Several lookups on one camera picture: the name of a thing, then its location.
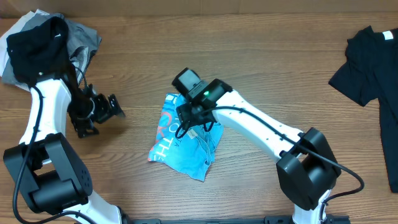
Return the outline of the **light blue t-shirt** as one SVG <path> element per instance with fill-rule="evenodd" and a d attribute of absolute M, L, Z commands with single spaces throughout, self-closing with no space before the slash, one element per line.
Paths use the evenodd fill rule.
<path fill-rule="evenodd" d="M 160 162 L 192 179 L 204 181 L 208 169 L 215 161 L 215 151 L 223 135 L 224 126 L 216 123 L 206 132 L 201 126 L 190 128 L 182 138 L 175 133 L 181 122 L 177 107 L 184 104 L 180 94 L 168 93 L 155 135 L 155 144 L 149 151 L 149 162 Z"/>

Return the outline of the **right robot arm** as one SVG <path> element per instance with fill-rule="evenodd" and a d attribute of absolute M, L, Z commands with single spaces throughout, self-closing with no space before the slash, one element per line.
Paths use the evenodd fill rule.
<path fill-rule="evenodd" d="M 325 200 L 341 171 L 326 137 L 315 128 L 306 133 L 266 115 L 236 90 L 217 97 L 209 108 L 193 103 L 177 107 L 181 129 L 220 123 L 234 129 L 276 163 L 280 188 L 294 203 L 294 223 L 327 223 Z"/>

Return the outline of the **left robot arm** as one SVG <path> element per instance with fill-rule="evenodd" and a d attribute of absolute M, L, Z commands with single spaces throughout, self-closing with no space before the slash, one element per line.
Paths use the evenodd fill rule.
<path fill-rule="evenodd" d="M 30 89 L 29 122 L 19 145 L 5 150 L 3 161 L 14 179 L 12 209 L 23 197 L 34 213 L 50 222 L 71 217 L 79 223 L 130 223 L 123 211 L 93 190 L 90 173 L 65 138 L 67 108 L 72 100 L 63 80 L 38 82 Z"/>

